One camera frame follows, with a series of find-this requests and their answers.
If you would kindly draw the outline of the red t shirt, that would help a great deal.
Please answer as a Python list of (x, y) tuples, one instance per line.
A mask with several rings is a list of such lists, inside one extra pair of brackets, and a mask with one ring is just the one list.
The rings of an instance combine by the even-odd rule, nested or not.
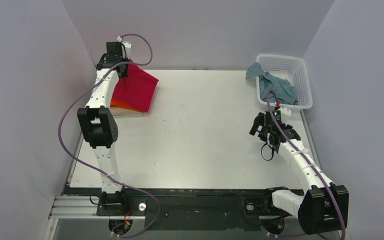
[(116, 98), (148, 113), (159, 80), (135, 64), (128, 65), (128, 76), (115, 86), (112, 98)]

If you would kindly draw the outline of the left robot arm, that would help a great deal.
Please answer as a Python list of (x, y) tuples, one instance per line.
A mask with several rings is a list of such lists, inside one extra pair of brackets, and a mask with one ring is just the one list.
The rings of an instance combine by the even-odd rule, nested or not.
[(110, 111), (115, 86), (128, 73), (126, 63), (130, 61), (131, 47), (125, 40), (106, 43), (106, 53), (96, 65), (96, 86), (85, 107), (77, 110), (83, 138), (92, 148), (98, 169), (102, 171), (98, 210), (113, 215), (125, 215), (131, 207), (124, 186), (118, 183), (115, 142), (119, 130)]

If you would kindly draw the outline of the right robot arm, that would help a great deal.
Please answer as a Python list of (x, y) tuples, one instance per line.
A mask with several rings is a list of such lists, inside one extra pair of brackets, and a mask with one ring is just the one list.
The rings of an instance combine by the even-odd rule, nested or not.
[(318, 167), (298, 132), (284, 123), (286, 112), (278, 107), (260, 112), (253, 120), (249, 134), (257, 136), (273, 154), (285, 160), (303, 195), (286, 187), (271, 188), (269, 197), (262, 201), (263, 209), (270, 215), (282, 210), (295, 217), (307, 235), (332, 231), (341, 231), (344, 235), (348, 224), (349, 192)]

